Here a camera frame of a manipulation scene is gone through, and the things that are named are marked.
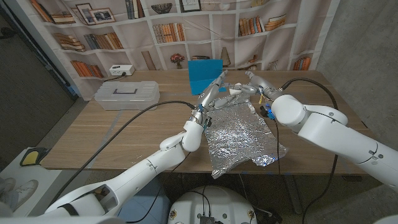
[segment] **plastic box lid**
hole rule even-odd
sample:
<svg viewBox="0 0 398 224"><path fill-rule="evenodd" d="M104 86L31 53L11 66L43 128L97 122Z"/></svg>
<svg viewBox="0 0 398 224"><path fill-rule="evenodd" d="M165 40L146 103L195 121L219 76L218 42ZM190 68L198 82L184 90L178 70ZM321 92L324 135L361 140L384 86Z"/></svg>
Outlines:
<svg viewBox="0 0 398 224"><path fill-rule="evenodd" d="M104 82L94 95L96 101L133 101L145 103L154 101L159 94L155 81Z"/></svg>

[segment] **blue folder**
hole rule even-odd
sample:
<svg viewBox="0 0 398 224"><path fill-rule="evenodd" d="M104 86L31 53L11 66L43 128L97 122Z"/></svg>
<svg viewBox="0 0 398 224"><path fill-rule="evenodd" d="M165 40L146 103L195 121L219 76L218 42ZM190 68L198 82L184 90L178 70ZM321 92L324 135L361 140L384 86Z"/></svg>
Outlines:
<svg viewBox="0 0 398 224"><path fill-rule="evenodd" d="M223 72L223 61L220 59L188 61L189 82L192 95L198 95Z"/></svg>

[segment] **power strip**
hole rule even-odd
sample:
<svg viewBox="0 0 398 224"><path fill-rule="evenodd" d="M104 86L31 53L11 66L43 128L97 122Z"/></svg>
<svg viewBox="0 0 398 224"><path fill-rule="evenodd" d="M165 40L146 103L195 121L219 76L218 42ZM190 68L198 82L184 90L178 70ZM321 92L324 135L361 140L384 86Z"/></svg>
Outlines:
<svg viewBox="0 0 398 224"><path fill-rule="evenodd" d="M132 75L135 69L132 65L112 65L109 71L111 75L120 76L123 72L126 72L126 75Z"/></svg>

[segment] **picture frame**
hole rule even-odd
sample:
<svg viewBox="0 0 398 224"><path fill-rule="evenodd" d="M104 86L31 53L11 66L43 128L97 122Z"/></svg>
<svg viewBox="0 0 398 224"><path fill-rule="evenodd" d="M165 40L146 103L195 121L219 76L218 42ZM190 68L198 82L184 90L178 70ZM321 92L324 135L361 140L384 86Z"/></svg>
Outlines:
<svg viewBox="0 0 398 224"><path fill-rule="evenodd" d="M92 10L93 8L91 8L91 5L89 3L77 4L76 8L79 10L80 15L84 18L87 25L96 24L93 16L90 13L90 10Z"/></svg>
<svg viewBox="0 0 398 224"><path fill-rule="evenodd" d="M201 11L200 0L180 0L181 12Z"/></svg>
<svg viewBox="0 0 398 224"><path fill-rule="evenodd" d="M87 25L85 18L83 18L83 16L80 14L80 11L78 8L70 8L70 9L75 13L75 15L77 16L77 18L79 18L79 20L82 24Z"/></svg>
<svg viewBox="0 0 398 224"><path fill-rule="evenodd" d="M116 22L110 8L92 9L90 10L90 14L93 17L95 24Z"/></svg>

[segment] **wooden table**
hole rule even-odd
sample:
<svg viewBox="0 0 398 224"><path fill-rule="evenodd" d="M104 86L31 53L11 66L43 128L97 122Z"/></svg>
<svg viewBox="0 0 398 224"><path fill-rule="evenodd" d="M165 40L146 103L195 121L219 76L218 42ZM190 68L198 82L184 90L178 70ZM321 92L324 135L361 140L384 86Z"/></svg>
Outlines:
<svg viewBox="0 0 398 224"><path fill-rule="evenodd" d="M334 94L339 109L348 117L348 126L373 138L355 112L345 103L323 75L315 71L255 72L273 83L282 86L287 80L307 77L324 84ZM153 80L159 84L160 102L183 100L196 104L197 96L190 94L188 71L145 71L134 72L123 82ZM249 78L243 71L230 71L225 82L247 83ZM305 104L327 105L333 107L328 95L319 87L307 82L291 84L287 93L291 93ZM259 96L251 97L252 104L259 113ZM48 156L42 161L47 169L78 169L91 155L109 139L127 120L139 111L105 111L95 100L91 100L85 109L56 143ZM185 121L189 119L191 109L185 105L161 105L154 111L148 111L133 121L109 144L90 165L96 170L124 170L146 158L159 149L166 138L183 131ZM266 123L275 135L275 124L266 119ZM288 128L279 125L280 143L289 148L280 160L282 173L285 174L329 174L333 163L333 154L301 140ZM230 173L275 174L277 163L266 167L255 166L251 161L238 165ZM176 172L211 172L211 162L205 135L200 148L191 153ZM336 174L364 174L354 164L339 158Z"/></svg>

